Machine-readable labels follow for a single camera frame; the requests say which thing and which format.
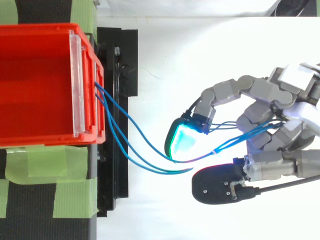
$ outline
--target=red storage crate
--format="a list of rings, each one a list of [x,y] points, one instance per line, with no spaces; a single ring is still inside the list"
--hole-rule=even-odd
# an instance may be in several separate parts
[[[0,26],[0,147],[101,144],[103,67],[77,24]]]

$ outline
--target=blue cable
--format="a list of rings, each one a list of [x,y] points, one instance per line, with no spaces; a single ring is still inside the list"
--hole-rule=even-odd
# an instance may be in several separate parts
[[[104,102],[97,94],[95,94],[95,96],[98,98],[98,100],[101,102],[101,104],[105,107],[106,111],[109,110],[109,107],[106,107],[107,103]],[[181,171],[185,171],[185,170],[188,170],[188,169],[183,169],[183,170],[166,170],[166,169],[163,169],[163,168],[160,168],[160,167],[157,167],[153,164],[151,164],[150,162],[148,162],[147,160],[145,160],[136,150],[135,148],[130,144],[129,140],[127,139],[127,137],[125,136],[125,134],[121,131],[121,129],[119,128],[119,126],[117,125],[115,119],[112,117],[112,115],[110,114],[109,115],[110,119],[111,119],[111,122],[113,124],[113,126],[115,126],[116,130],[120,133],[121,137],[124,139],[124,141],[126,142],[126,144],[129,146],[129,148],[135,153],[135,155],[137,155],[144,163],[146,163],[147,165],[149,165],[150,167],[154,168],[154,169],[157,169],[157,170],[160,170],[160,171],[163,171],[163,172],[168,172],[168,173],[179,173]]]
[[[267,121],[267,122],[264,122],[262,124],[260,124],[259,126],[257,126],[256,128],[254,128],[253,130],[249,131],[249,132],[246,132],[240,136],[237,136],[237,137],[234,137],[232,139],[229,139],[228,141],[224,142],[223,144],[221,144],[220,146],[218,146],[217,148],[215,148],[215,150],[213,150],[212,152],[209,152],[203,156],[200,156],[198,158],[195,158],[195,159],[192,159],[192,160],[187,160],[187,161],[177,161],[177,160],[173,160],[169,157],[167,157],[166,155],[164,155],[162,152],[160,152],[158,149],[156,149],[150,142],[149,140],[147,139],[147,137],[144,135],[144,133],[142,132],[142,130],[139,128],[138,124],[132,119],[132,117],[121,107],[119,106],[116,101],[110,96],[110,94],[102,87],[100,86],[97,82],[95,82],[95,86],[99,89],[100,92],[103,91],[103,93],[109,98],[109,100],[133,123],[133,125],[136,127],[136,129],[138,130],[138,132],[141,134],[141,136],[143,137],[143,139],[146,141],[146,143],[156,152],[158,153],[160,156],[162,156],[163,158],[171,161],[171,162],[174,162],[174,163],[181,163],[181,164],[184,164],[184,163],[192,163],[192,162],[195,162],[195,161],[198,161],[198,160],[201,160],[201,159],[204,159],[210,155],[213,155],[214,153],[219,153],[221,152],[222,150],[224,149],[227,149],[227,148],[230,148],[232,146],[234,146],[235,144],[238,144],[240,142],[243,142],[245,140],[248,140],[250,138],[253,138],[254,136],[257,136],[265,131],[267,131],[268,129],[272,129],[272,128],[275,128],[276,125],[272,124],[270,126],[266,126],[266,127],[263,127],[264,125],[272,122],[272,121],[279,121],[278,119],[274,119],[274,120],[270,120],[270,121]],[[227,122],[224,122],[222,124],[218,124],[218,127],[222,126],[223,124],[225,124]]]
[[[277,124],[270,124],[268,126],[265,126],[265,127],[260,127],[259,129],[253,129],[252,131],[250,132],[247,132],[245,133],[245,137],[244,137],[244,134],[243,135],[240,135],[238,137],[234,137],[232,139],[229,139],[228,141],[226,141],[225,143],[221,144],[220,146],[218,146],[216,149],[214,149],[213,151],[215,153],[220,153],[222,150],[225,150],[225,149],[228,149],[230,147],[233,147],[234,145],[237,145],[243,141],[246,141],[250,138],[253,138],[259,134],[262,134],[263,132],[269,130],[269,129],[275,129],[275,128],[279,128],[282,126],[282,122],[281,123],[277,123]]]
[[[105,98],[105,96],[103,95],[103,99],[104,99],[104,108],[106,110],[106,114],[107,114],[107,118],[108,118],[108,123],[109,123],[109,126],[110,126],[110,130],[112,132],[112,135],[116,141],[116,143],[118,144],[121,152],[125,155],[126,158],[128,158],[132,163],[134,163],[135,165],[145,169],[145,170],[148,170],[150,172],[153,172],[153,173],[156,173],[156,174],[162,174],[162,175],[176,175],[176,174],[183,174],[183,173],[186,173],[186,172],[189,172],[190,170],[192,170],[193,168],[188,168],[188,169],[184,169],[184,170],[180,170],[180,171],[173,171],[173,172],[161,172],[161,171],[156,171],[156,170],[153,170],[151,168],[148,168],[146,166],[143,166],[141,165],[140,163],[136,162],[135,160],[133,160],[131,157],[129,157],[129,155],[126,153],[124,147],[122,146],[119,138],[117,137],[117,134],[113,128],[113,125],[112,125],[112,120],[111,118],[113,119],[113,117],[111,116],[111,113],[109,111],[109,107],[108,107],[108,104],[107,104],[107,100]]]
[[[192,159],[191,161],[177,161],[177,160],[173,160],[170,157],[167,157],[166,155],[164,155],[162,152],[160,152],[158,149],[156,149],[151,142],[147,139],[147,137],[144,135],[144,133],[142,132],[142,130],[140,129],[140,127],[138,126],[138,124],[133,120],[133,118],[121,107],[119,106],[116,101],[110,96],[110,94],[102,87],[100,86],[97,82],[94,83],[95,86],[102,90],[104,92],[104,94],[109,98],[109,100],[133,123],[133,125],[136,127],[136,129],[138,130],[138,132],[141,134],[141,136],[143,137],[143,139],[145,140],[145,142],[160,156],[162,156],[163,158],[174,162],[176,164],[184,164],[184,163],[191,163],[191,162],[195,162],[198,161],[200,159],[204,159],[205,157],[207,157],[206,155],[198,157],[196,159]]]

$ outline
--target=green tape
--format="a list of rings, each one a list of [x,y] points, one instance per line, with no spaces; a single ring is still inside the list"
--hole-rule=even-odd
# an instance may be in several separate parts
[[[84,33],[93,34],[97,41],[97,9],[92,0],[73,0],[70,22],[79,24]]]
[[[320,0],[316,0],[316,16],[320,17]]]
[[[0,25],[18,24],[15,0],[0,0]]]
[[[57,183],[53,218],[91,218],[98,212],[97,191],[97,178],[82,182]]]
[[[9,180],[0,179],[0,219],[6,218]]]
[[[15,184],[80,182],[87,178],[88,149],[73,146],[10,148],[5,178]]]
[[[64,146],[26,148],[28,177],[66,177],[67,155]]]

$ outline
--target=white surface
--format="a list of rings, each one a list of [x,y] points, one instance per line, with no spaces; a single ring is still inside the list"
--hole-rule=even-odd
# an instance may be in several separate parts
[[[275,67],[320,62],[318,18],[99,18],[98,25],[138,29],[138,97],[129,113],[160,150],[172,121],[202,90],[242,75],[269,76]],[[253,101],[245,96],[216,108],[216,123],[236,120]],[[209,147],[240,134],[216,131]],[[157,156],[129,125],[129,140],[159,167],[182,169]],[[310,148],[319,148],[319,139]],[[195,163],[176,176],[149,173],[129,163],[129,198],[99,218],[99,240],[316,240],[320,182],[264,193],[230,205],[205,205],[191,194],[196,170],[246,154],[239,144]],[[260,181],[265,187],[294,180]]]
[[[279,0],[99,0],[99,17],[268,16]]]

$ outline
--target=robotic hand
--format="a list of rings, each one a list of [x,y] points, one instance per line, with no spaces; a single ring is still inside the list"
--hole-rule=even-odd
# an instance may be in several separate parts
[[[193,196],[205,204],[235,203],[262,192],[320,179],[320,150],[303,150],[320,136],[320,66],[301,63],[277,67],[270,77],[244,75],[205,89],[191,119],[208,133],[215,106],[240,98],[255,99],[237,119],[247,133],[275,117],[285,123],[274,133],[265,131],[246,141],[247,155],[233,164],[204,168],[192,178]],[[305,178],[267,188],[254,188],[245,181],[277,180],[281,176]]]

